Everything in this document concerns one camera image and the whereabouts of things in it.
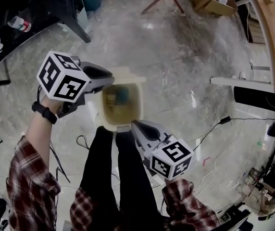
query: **black wristwatch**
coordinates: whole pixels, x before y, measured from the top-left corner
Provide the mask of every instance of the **black wristwatch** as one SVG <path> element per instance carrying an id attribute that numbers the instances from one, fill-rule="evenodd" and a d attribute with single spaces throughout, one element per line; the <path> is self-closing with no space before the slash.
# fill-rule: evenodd
<path id="1" fill-rule="evenodd" d="M 55 122 L 57 121 L 57 118 L 55 116 L 55 114 L 53 114 L 49 108 L 41 105 L 40 103 L 38 103 L 37 101 L 35 101 L 32 105 L 32 110 L 35 112 L 39 112 L 41 113 L 42 117 L 48 119 L 52 124 L 55 124 Z"/>

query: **bottle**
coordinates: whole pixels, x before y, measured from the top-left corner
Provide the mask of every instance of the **bottle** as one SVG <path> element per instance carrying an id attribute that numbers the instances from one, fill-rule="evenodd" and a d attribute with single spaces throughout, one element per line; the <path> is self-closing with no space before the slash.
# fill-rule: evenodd
<path id="1" fill-rule="evenodd" d="M 28 32 L 31 30 L 32 24 L 24 19 L 15 16 L 11 21 L 7 23 L 10 27 L 21 30 L 23 32 Z"/>

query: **white marble floor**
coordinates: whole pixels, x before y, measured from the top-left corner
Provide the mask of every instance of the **white marble floor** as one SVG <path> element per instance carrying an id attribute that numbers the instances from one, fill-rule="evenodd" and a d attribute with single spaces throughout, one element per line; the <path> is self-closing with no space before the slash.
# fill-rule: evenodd
<path id="1" fill-rule="evenodd" d="M 153 0 L 103 0 L 90 18 L 92 41 L 84 43 L 58 25 L 42 32 L 10 55 L 7 60 L 12 83 L 0 87 L 0 192 L 6 195 L 5 178 L 13 149 L 32 118 L 30 106 L 36 98 L 36 74 L 49 50 L 78 55 L 82 61 L 106 68 L 129 66 L 145 76 L 143 84 L 145 119 L 164 125 L 191 147 L 220 119 L 231 117 L 273 118 L 275 113 L 234 102 L 230 87 L 209 82 L 213 76 L 230 77 L 240 71 L 253 78 L 250 51 L 238 15 L 215 17 L 193 12 L 188 0 L 179 0 L 182 15 L 172 0 L 162 0 L 146 15 L 140 12 Z M 217 127 L 200 147 L 184 178 L 195 184 L 198 198 L 213 210 L 237 203 L 233 188 L 252 167 L 263 165 L 273 149 L 266 136 L 271 121 L 236 120 Z M 60 119 L 53 127 L 52 143 L 69 176 L 60 176 L 62 192 L 57 228 L 69 220 L 69 207 L 78 188 L 88 152 L 75 142 L 95 127 L 86 106 Z M 210 157 L 203 165 L 203 160 Z M 113 150 L 117 166 L 117 150 Z M 50 171 L 57 163 L 51 157 Z M 119 181 L 112 176 L 116 199 Z M 161 207 L 161 188 L 153 189 Z"/>

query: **cardboard box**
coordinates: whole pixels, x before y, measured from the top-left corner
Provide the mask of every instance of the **cardboard box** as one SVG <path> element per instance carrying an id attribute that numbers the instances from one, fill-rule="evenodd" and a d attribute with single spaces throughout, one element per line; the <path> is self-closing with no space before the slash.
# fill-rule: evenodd
<path id="1" fill-rule="evenodd" d="M 190 0 L 190 2 L 196 11 L 207 11 L 219 15 L 230 16 L 238 10 L 235 0 L 227 0 L 226 5 L 216 0 Z"/>

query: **black desk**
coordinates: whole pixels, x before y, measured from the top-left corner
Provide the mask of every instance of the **black desk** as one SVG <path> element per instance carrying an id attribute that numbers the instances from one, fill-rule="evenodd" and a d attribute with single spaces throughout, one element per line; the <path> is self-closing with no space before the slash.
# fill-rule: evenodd
<path id="1" fill-rule="evenodd" d="M 31 30 L 22 32 L 8 26 L 7 23 L 15 16 L 32 23 Z M 0 0 L 0 38 L 4 45 L 0 62 L 19 45 L 59 21 L 84 42 L 90 42 L 89 36 L 77 23 L 74 0 Z M 9 83 L 9 79 L 0 81 L 0 85 Z"/>

